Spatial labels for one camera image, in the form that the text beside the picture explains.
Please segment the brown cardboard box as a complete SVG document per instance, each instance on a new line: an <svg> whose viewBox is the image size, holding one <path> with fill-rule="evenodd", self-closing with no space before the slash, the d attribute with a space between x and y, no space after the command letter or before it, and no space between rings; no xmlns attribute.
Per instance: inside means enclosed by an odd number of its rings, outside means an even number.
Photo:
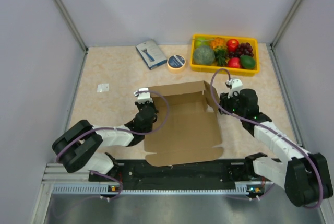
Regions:
<svg viewBox="0 0 334 224"><path fill-rule="evenodd" d="M145 160L171 166L219 159L223 154L217 91L206 81L149 87L158 110L155 133L145 136Z"/></svg>

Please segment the small clear plastic bag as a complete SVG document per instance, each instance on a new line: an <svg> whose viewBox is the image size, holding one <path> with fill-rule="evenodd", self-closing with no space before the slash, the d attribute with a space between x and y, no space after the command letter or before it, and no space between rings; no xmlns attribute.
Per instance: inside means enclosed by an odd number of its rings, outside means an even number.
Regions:
<svg viewBox="0 0 334 224"><path fill-rule="evenodd" d="M109 84L98 84L97 92L108 92Z"/></svg>

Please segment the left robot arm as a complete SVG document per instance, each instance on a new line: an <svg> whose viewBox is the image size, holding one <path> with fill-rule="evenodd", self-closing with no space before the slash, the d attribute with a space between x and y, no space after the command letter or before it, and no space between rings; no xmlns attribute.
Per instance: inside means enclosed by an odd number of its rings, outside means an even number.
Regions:
<svg viewBox="0 0 334 224"><path fill-rule="evenodd" d="M153 130L158 110L152 99L136 102L138 113L128 123L118 127L98 127L81 120L59 137L52 145L68 173L96 171L106 180L118 176L118 163L109 153L99 148L111 146L131 147L145 139Z"/></svg>

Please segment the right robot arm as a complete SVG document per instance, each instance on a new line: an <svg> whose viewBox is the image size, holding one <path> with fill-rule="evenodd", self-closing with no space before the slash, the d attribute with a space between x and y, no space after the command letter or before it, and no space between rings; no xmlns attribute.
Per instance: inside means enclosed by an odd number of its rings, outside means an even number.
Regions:
<svg viewBox="0 0 334 224"><path fill-rule="evenodd" d="M333 197L326 158L299 147L279 131L271 118L260 112L255 90L242 89L231 95L221 93L219 112L239 119L242 127L278 158L274 161L260 153L246 157L243 172L248 179L262 176L271 180L284 189L290 202L297 207Z"/></svg>

